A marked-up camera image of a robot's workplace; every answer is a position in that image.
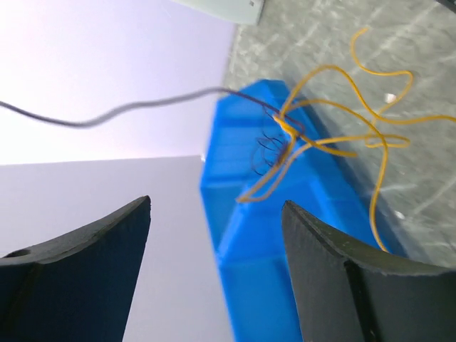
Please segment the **yellow wire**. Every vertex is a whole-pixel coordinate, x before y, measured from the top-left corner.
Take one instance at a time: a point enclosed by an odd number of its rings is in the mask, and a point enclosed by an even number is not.
[[[378,173],[378,178],[377,182],[375,184],[375,188],[373,191],[373,195],[370,201],[369,205],[369,221],[370,221],[370,228],[372,230],[373,236],[378,244],[378,246],[385,252],[387,252],[387,248],[382,242],[382,239],[380,238],[380,235],[378,233],[378,228],[376,225],[376,220],[375,220],[375,208],[377,205],[378,201],[378,196],[380,194],[380,189],[381,185],[383,183],[383,179],[385,177],[385,171],[386,171],[386,166],[388,164],[388,148],[389,147],[395,147],[395,148],[404,148],[410,145],[410,140],[407,139],[406,137],[403,137],[401,135],[392,135],[392,134],[382,134],[375,124],[377,121],[383,121],[385,123],[391,123],[394,125],[411,125],[415,123],[424,123],[426,121],[431,121],[431,120],[451,120],[456,122],[456,118],[449,116],[449,115],[433,115],[433,116],[425,116],[422,118],[415,118],[415,119],[407,119],[407,120],[392,120],[388,118],[384,118],[381,116],[387,109],[393,107],[395,104],[397,104],[399,101],[401,101],[407,93],[410,91],[412,84],[413,84],[413,74],[410,71],[407,70],[401,70],[401,71],[394,71],[394,72],[389,72],[389,73],[382,73],[382,72],[377,72],[377,71],[372,71],[370,69],[367,69],[365,66],[361,64],[359,61],[356,52],[355,52],[355,43],[357,39],[363,35],[367,31],[367,28],[362,28],[359,32],[357,32],[353,38],[351,39],[351,55],[353,57],[353,60],[355,61],[356,65],[361,68],[363,71],[370,73],[375,76],[401,76],[401,75],[406,75],[408,76],[408,82],[402,92],[398,95],[398,97],[392,102],[384,105],[378,113],[376,113],[372,108],[367,104],[365,101],[364,97],[362,96],[361,92],[358,89],[358,86],[355,84],[353,79],[345,72],[342,68],[339,68],[338,66],[335,65],[323,65],[319,66],[318,68],[314,69],[311,71],[307,76],[303,77],[302,80],[296,85],[296,87],[291,91],[290,96],[287,98],[285,101],[285,104],[282,106],[280,113],[274,117],[274,120],[279,124],[281,129],[290,136],[290,143],[287,147],[286,152],[284,153],[284,157],[281,158],[281,160],[274,165],[263,177],[261,177],[256,184],[247,190],[244,194],[240,195],[237,198],[238,202],[259,202],[262,200],[265,200],[270,194],[277,188],[285,174],[287,173],[288,169],[290,168],[292,162],[303,152],[308,150],[311,147],[317,148],[319,150],[323,150],[324,152],[331,153],[332,155],[340,155],[344,157],[355,157],[356,153],[354,152],[349,152],[349,151],[340,151],[336,150],[333,148],[326,147],[326,144],[330,143],[339,143],[343,141],[355,141],[355,140],[365,140],[366,147],[369,148],[375,148],[375,147],[383,147],[383,156],[382,156],[382,162],[380,164],[380,170]],[[314,98],[311,100],[304,100],[300,101],[297,104],[292,104],[294,99],[297,97],[299,94],[300,90],[306,85],[306,83],[313,78],[315,75],[322,71],[326,70],[333,70],[341,73],[347,81],[350,83],[351,87],[355,91],[356,96],[358,97],[359,101],[363,105],[363,107],[373,116],[372,121],[369,122],[369,120],[365,119],[362,115],[354,112],[350,108],[347,108],[344,105],[341,105],[340,103],[335,103],[333,101],[325,100],[322,98]],[[348,136],[348,137],[337,137],[337,138],[328,138],[328,139],[320,139],[317,141],[313,141],[309,138],[307,138],[305,135],[300,134],[296,129],[293,128],[290,124],[288,124],[285,121],[285,115],[289,113],[292,110],[295,110],[300,107],[304,107],[306,105],[312,104],[312,103],[323,103],[327,105],[332,105],[334,107],[337,107],[341,110],[346,111],[347,113],[350,113],[351,115],[357,117],[359,120],[363,121],[367,126],[368,126],[368,133],[366,135],[355,135],[355,136]],[[301,138],[303,141],[306,142],[306,144],[299,149],[297,149],[295,152],[293,152],[294,146],[296,144],[296,141],[298,138]],[[370,143],[371,139],[380,139],[379,143]],[[396,140],[402,140],[402,143],[392,143],[388,142],[387,139],[396,139]],[[276,179],[273,181],[269,189],[261,196],[258,197],[252,197],[254,193],[256,193],[259,189],[261,189],[269,180],[271,180],[275,175],[277,175]]]

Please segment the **blue plastic crate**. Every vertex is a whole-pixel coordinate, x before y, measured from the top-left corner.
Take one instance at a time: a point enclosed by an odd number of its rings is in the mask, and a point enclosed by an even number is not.
[[[282,81],[258,81],[243,92],[276,108],[289,95]],[[322,138],[304,109],[290,115],[304,124],[308,137]],[[259,179],[252,171],[252,150],[264,131],[281,133],[261,106],[235,95],[221,99],[201,193],[236,341],[298,342],[302,337],[281,235],[284,202],[290,199],[342,232],[378,246],[358,195],[334,158],[317,149],[293,163],[268,199],[235,202]]]

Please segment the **gray floor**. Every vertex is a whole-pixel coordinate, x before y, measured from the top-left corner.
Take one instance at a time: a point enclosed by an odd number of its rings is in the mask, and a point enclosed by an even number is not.
[[[234,39],[225,84],[241,88],[259,78],[284,79],[290,86],[312,68],[334,63],[355,79],[374,109],[386,93],[398,93],[405,78],[381,78],[358,70],[349,53],[358,40],[361,62],[379,71],[411,70],[415,85],[409,96],[385,114],[417,118],[430,114],[456,116],[456,14],[433,0],[265,0],[258,26],[240,26]],[[307,96],[343,103],[368,117],[342,76],[328,71],[313,79]],[[364,134],[366,127],[329,106],[317,112],[332,134]],[[383,132],[408,136],[412,146],[391,150],[382,188],[385,215],[417,260],[456,266],[456,123],[413,126],[380,125]],[[374,180],[381,151],[360,143],[352,167]]]

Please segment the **white wall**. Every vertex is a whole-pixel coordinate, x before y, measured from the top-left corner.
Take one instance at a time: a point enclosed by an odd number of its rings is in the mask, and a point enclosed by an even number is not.
[[[152,224],[124,342],[232,341],[197,190],[200,171],[198,157],[1,166],[0,253],[149,195]]]
[[[0,1],[0,100],[68,120],[219,85],[234,26],[168,0]],[[92,130],[0,110],[0,165],[198,155],[216,96]]]

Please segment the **wire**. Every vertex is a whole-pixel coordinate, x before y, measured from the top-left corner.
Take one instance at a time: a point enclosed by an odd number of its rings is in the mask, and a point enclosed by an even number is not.
[[[196,100],[197,98],[201,98],[213,93],[228,93],[231,95],[239,96],[241,98],[247,99],[253,103],[257,103],[264,108],[268,108],[272,110],[275,113],[278,113],[279,110],[275,108],[272,105],[269,105],[268,103],[261,101],[257,98],[254,98],[253,96],[244,94],[240,91],[232,90],[229,88],[223,88],[223,87],[211,87],[211,88],[206,88],[202,89],[199,91],[195,91],[193,93],[188,93],[184,95],[179,95],[179,96],[174,96],[171,98],[163,98],[159,100],[152,100],[152,101],[138,101],[138,102],[132,102],[132,103],[126,103],[124,105],[120,105],[116,108],[113,108],[109,110],[107,113],[104,113],[96,118],[87,120],[87,121],[67,121],[67,120],[60,120],[60,119],[55,119],[55,118],[49,118],[46,116],[42,116],[39,114],[35,114],[32,112],[29,112],[27,110],[21,109],[19,107],[16,107],[15,105],[11,105],[9,103],[0,101],[0,107],[6,108],[8,110],[11,110],[15,113],[18,113],[20,115],[26,116],[27,118],[41,121],[43,123],[49,123],[52,125],[59,125],[59,126],[64,126],[64,127],[69,127],[69,128],[92,128],[98,125],[102,125],[103,123],[108,122],[109,120],[112,120],[113,118],[116,118],[119,115],[125,114],[126,112],[130,112],[132,110],[138,110],[138,109],[144,109],[144,108],[154,108],[154,107],[163,107],[166,105],[174,105],[176,103],[181,103],[181,102],[187,102],[191,100]]]
[[[276,136],[268,136],[266,134],[266,131],[264,130],[264,126],[266,125],[266,116],[269,116],[272,118],[272,116],[267,112],[267,109],[265,107],[262,107],[264,115],[262,116],[262,124],[261,124],[261,137],[256,139],[257,146],[253,149],[250,157],[250,165],[251,169],[258,175],[262,176],[264,175],[264,172],[258,171],[259,166],[262,165],[262,163],[256,163],[255,160],[255,155],[257,154],[258,150],[261,148],[261,158],[263,160],[263,163],[267,167],[272,167],[274,163],[278,160],[278,155],[280,151],[282,151],[284,143],[279,139],[284,136],[283,133],[280,133],[279,135]]]
[[[385,123],[390,123],[390,124],[394,124],[394,125],[411,125],[411,124],[416,124],[416,123],[424,123],[424,122],[431,121],[431,120],[450,120],[450,121],[456,122],[456,118],[449,116],[449,115],[432,115],[432,116],[425,116],[425,117],[416,118],[416,119],[392,120],[392,119],[384,118],[383,116],[381,116],[387,109],[393,107],[395,104],[397,104],[399,101],[401,101],[408,94],[408,92],[412,88],[413,74],[407,70],[382,73],[382,72],[372,71],[372,70],[366,68],[365,66],[363,66],[356,55],[355,43],[356,43],[357,39],[361,35],[363,35],[366,31],[367,31],[366,28],[361,29],[351,39],[350,47],[351,47],[351,55],[353,57],[353,60],[355,61],[356,65],[359,68],[361,68],[363,71],[365,71],[369,74],[375,75],[375,76],[401,76],[401,75],[408,76],[408,82],[407,82],[406,86],[404,87],[404,89],[402,90],[402,92],[400,93],[400,95],[392,103],[384,105],[378,111],[378,113],[376,113],[367,104],[367,102],[365,101],[364,97],[362,96],[361,92],[358,89],[358,86],[355,84],[353,79],[342,68],[335,66],[335,65],[323,65],[323,66],[319,66],[318,68],[314,69],[307,76],[305,76],[301,79],[301,81],[291,91],[290,96],[287,98],[284,105],[282,106],[280,113],[278,115],[276,114],[276,116],[274,116],[274,119],[277,122],[277,124],[290,137],[289,148],[286,151],[286,155],[284,156],[284,158],[282,158],[282,160],[280,160],[278,163],[276,163],[263,177],[261,177],[249,190],[247,190],[245,193],[241,194],[237,198],[237,201],[238,202],[258,202],[258,201],[265,200],[277,188],[277,186],[279,185],[279,183],[285,176],[286,172],[290,168],[292,162],[301,153],[305,152],[306,150],[308,150],[311,147],[331,153],[332,155],[353,157],[353,156],[356,156],[355,153],[328,148],[328,147],[325,147],[324,145],[330,144],[330,143],[339,143],[339,142],[343,142],[343,141],[365,140],[366,147],[369,147],[369,148],[383,147],[382,162],[380,164],[380,170],[378,173],[377,182],[375,184],[373,195],[371,197],[371,201],[370,201],[370,205],[369,205],[369,220],[370,220],[370,225],[371,225],[370,228],[371,228],[372,234],[375,238],[375,241],[377,242],[378,246],[383,251],[388,252],[388,249],[384,245],[384,243],[378,233],[378,228],[377,228],[376,218],[375,218],[375,209],[376,209],[378,197],[380,194],[381,185],[385,178],[386,167],[388,164],[388,148],[389,147],[394,147],[394,148],[408,147],[410,145],[410,140],[406,137],[403,137],[402,135],[382,134],[382,132],[380,132],[377,129],[375,124],[377,123],[377,121],[383,121]],[[355,91],[355,94],[358,97],[361,104],[363,105],[363,107],[373,116],[372,121],[369,122],[362,115],[354,112],[353,110],[351,110],[350,108],[347,108],[344,105],[341,105],[340,103],[335,103],[333,101],[325,100],[322,98],[303,100],[303,101],[299,101],[297,104],[293,104],[293,102],[296,99],[296,96],[299,94],[300,90],[306,85],[306,83],[311,78],[313,78],[315,75],[317,75],[318,73],[327,71],[327,70],[337,71],[337,72],[341,73],[347,79],[347,81],[350,83],[351,87]],[[285,121],[285,118],[289,111],[310,105],[312,103],[323,103],[323,104],[327,104],[327,105],[332,105],[334,107],[337,107],[341,110],[346,111],[347,113],[350,113],[351,115],[355,116],[357,119],[363,121],[368,126],[368,133],[366,135],[328,138],[328,139],[321,139],[321,140],[317,140],[317,141],[312,141],[312,140],[308,139],[306,136],[304,136],[304,134],[300,134],[293,127],[291,127]],[[299,138],[301,138],[303,141],[305,141],[307,143],[304,146],[298,148],[296,151],[293,152],[296,141]],[[380,143],[371,143],[371,140],[374,138],[380,139]],[[389,141],[390,139],[401,140],[402,142],[395,143],[395,142]],[[272,180],[273,177],[275,177],[275,180],[272,182],[269,189],[264,194],[262,194],[261,196],[258,196],[258,197],[252,197],[253,194],[258,192],[267,182]]]

